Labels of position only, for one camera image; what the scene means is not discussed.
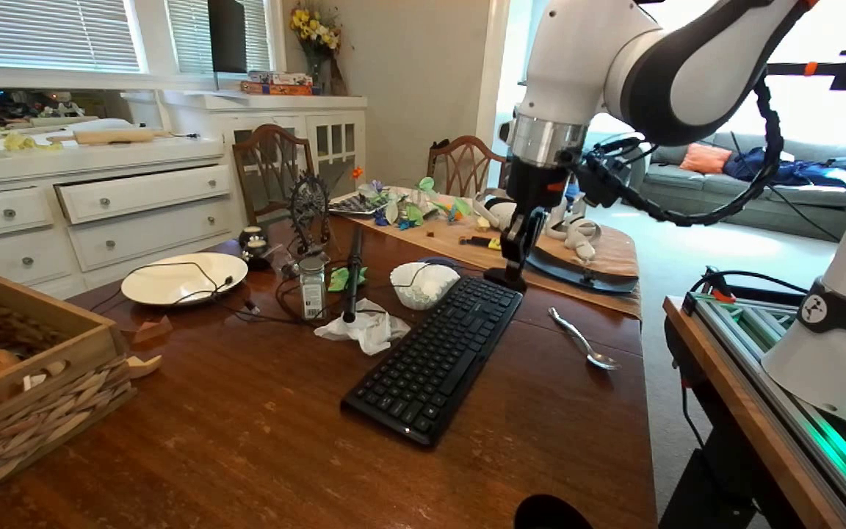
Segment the white wall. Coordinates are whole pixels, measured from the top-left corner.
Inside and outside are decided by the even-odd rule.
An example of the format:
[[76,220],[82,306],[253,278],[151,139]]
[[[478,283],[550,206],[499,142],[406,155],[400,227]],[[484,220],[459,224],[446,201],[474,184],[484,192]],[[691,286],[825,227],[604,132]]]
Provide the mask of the white wall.
[[[322,0],[337,11],[346,93],[366,96],[366,176],[415,183],[438,139],[475,132],[493,0]],[[287,67],[302,49],[287,35]]]

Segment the metal spoon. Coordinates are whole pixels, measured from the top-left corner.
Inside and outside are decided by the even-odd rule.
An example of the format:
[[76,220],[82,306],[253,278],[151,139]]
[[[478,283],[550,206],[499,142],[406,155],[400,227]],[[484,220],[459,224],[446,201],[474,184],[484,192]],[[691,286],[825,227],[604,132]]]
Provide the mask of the metal spoon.
[[597,364],[600,370],[618,370],[618,368],[621,368],[618,358],[594,350],[594,345],[587,340],[587,334],[581,334],[568,318],[560,318],[560,311],[559,311],[556,306],[550,309],[550,318],[552,318],[559,327],[563,327],[563,328],[581,345],[581,350],[587,353],[587,361],[591,361],[591,364]]

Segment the cushion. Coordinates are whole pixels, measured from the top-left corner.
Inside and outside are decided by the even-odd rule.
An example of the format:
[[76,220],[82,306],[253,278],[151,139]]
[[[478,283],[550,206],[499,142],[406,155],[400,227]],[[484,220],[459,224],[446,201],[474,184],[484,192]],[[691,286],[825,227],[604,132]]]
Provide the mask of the cushion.
[[710,143],[688,143],[688,154],[682,158],[685,171],[695,174],[722,174],[722,164],[728,161],[728,151],[710,148]]

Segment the chair back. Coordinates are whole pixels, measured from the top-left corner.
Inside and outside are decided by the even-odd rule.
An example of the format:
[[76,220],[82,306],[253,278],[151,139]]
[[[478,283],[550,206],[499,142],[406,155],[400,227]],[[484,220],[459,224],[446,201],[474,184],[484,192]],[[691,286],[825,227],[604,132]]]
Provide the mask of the chair back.
[[261,123],[231,148],[236,171],[246,206],[246,224],[268,227],[287,218],[299,179],[315,176],[309,139]]
[[499,164],[499,183],[505,183],[509,158],[488,151],[478,136],[459,136],[430,148],[425,174],[456,196],[474,196],[484,187],[490,164]]

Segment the dish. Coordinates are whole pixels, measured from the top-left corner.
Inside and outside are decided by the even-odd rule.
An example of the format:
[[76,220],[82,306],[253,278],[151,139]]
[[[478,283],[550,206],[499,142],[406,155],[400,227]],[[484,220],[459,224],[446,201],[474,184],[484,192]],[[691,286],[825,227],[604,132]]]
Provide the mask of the dish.
[[133,271],[121,290],[142,306],[192,306],[246,278],[246,261],[227,252],[184,252]]

